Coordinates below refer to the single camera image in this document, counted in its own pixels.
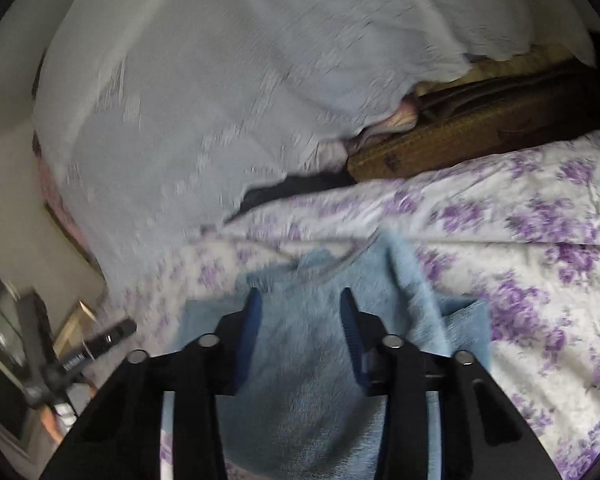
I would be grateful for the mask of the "person left hand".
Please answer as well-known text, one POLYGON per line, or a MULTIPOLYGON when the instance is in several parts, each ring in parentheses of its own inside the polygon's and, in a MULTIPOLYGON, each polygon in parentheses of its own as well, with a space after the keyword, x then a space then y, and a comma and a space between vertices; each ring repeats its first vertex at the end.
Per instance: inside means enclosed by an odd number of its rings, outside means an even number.
POLYGON ((55 405, 45 404, 40 411, 45 431, 56 444, 61 444, 78 419, 78 412, 70 402, 55 405))

